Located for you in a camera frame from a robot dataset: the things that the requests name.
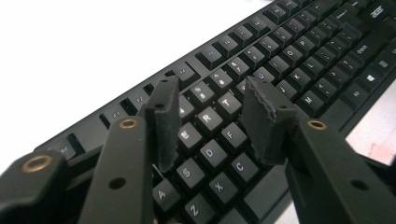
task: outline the black keyboard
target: black keyboard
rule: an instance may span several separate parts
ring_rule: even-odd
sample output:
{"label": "black keyboard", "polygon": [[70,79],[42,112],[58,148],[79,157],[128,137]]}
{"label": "black keyboard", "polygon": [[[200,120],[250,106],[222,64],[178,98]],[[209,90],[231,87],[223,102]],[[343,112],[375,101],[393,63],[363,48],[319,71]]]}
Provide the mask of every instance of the black keyboard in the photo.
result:
{"label": "black keyboard", "polygon": [[[113,120],[136,115],[159,81],[178,76],[178,158],[166,174],[153,165],[155,217],[171,223],[274,222],[291,202],[288,183],[283,166],[253,157],[240,119],[245,78],[273,83],[300,116],[322,119],[347,135],[396,76],[395,5],[275,1],[35,150],[62,152],[86,188]],[[64,222],[78,215],[75,207]]]}

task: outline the acer logo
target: acer logo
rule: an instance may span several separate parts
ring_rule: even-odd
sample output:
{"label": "acer logo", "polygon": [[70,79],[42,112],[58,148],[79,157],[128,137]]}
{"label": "acer logo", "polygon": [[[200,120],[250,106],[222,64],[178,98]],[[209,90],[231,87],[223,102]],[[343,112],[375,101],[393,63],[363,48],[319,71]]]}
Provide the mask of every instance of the acer logo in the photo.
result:
{"label": "acer logo", "polygon": [[376,18],[377,16],[379,16],[379,14],[381,14],[384,11],[384,8],[382,8],[382,6],[379,6],[378,8],[376,8],[372,13],[370,13],[370,15],[373,18]]}

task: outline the keyboard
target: keyboard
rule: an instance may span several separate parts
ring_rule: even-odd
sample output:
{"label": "keyboard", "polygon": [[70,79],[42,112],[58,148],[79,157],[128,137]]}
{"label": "keyboard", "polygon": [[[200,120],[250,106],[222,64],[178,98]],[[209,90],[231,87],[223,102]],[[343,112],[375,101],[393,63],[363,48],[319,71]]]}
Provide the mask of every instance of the keyboard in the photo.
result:
{"label": "keyboard", "polygon": [[[178,158],[166,174],[153,165],[155,218],[272,223],[291,198],[284,167],[252,154],[240,119],[245,78],[273,83],[299,116],[347,135],[396,76],[394,7],[390,0],[274,1],[35,150],[62,152],[87,188],[113,120],[136,115],[159,81],[178,76]],[[75,208],[64,222],[83,203],[70,200]]]}

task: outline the white background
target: white background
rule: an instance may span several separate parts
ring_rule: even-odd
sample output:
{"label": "white background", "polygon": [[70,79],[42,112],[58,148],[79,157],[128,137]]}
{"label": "white background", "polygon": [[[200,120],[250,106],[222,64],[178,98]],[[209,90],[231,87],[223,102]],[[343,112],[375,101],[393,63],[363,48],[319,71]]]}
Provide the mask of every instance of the white background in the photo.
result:
{"label": "white background", "polygon": [[1,1],[0,174],[268,3]]}

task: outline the spacebar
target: spacebar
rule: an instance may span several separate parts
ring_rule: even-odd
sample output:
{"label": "spacebar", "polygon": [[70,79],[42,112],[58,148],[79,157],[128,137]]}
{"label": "spacebar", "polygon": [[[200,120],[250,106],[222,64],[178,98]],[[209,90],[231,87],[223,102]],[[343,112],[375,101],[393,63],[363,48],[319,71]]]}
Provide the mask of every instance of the spacebar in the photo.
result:
{"label": "spacebar", "polygon": [[289,190],[285,177],[285,166],[275,166],[245,196],[241,208],[254,223],[262,221]]}

